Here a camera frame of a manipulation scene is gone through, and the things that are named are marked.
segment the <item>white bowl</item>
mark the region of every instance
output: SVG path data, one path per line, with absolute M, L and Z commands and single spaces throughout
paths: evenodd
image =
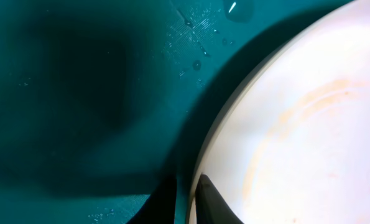
M 370 0 L 320 19 L 256 72 L 204 142 L 188 222 L 203 173 L 244 223 L 370 223 Z

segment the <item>orange stain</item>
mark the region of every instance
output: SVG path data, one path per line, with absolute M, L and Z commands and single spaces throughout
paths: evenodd
M 243 199 L 247 203 L 247 198 L 251 195 L 252 182 L 254 180 L 259 161 L 264 154 L 272 139 L 285 139 L 295 128 L 297 128 L 303 121 L 310 118 L 316 112 L 324 110 L 335 103 L 347 100 L 354 100 L 358 97 L 357 94 L 343 90 L 347 88 L 362 88 L 367 84 L 364 82 L 351 82 L 350 80 L 335 80 L 318 87 L 315 90 L 308 92 L 305 96 L 298 100 L 298 102 L 290 109 L 284 111 L 280 116 L 276 125 L 268 130 L 265 138 L 256 148 L 254 155 L 249 162 L 246 175 L 243 183 Z M 295 121 L 291 119 L 300 112 L 300 115 Z

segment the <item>white round object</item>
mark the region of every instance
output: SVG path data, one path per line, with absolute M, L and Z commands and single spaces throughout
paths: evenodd
M 189 223 L 201 173 L 244 223 L 370 223 L 370 0 L 320 19 L 256 72 L 205 140 Z

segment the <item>teal surface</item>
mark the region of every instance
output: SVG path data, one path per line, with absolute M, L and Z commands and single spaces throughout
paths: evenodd
M 167 174 L 183 223 L 229 95 L 346 2 L 0 0 L 0 223 L 125 223 Z

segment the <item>dark green surface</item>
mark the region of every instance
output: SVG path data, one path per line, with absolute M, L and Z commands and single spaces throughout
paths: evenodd
M 251 20 L 233 23 L 222 1 L 0 0 L 0 223 L 124 223 L 169 173 L 183 222 L 223 103 L 343 3 L 254 1 Z

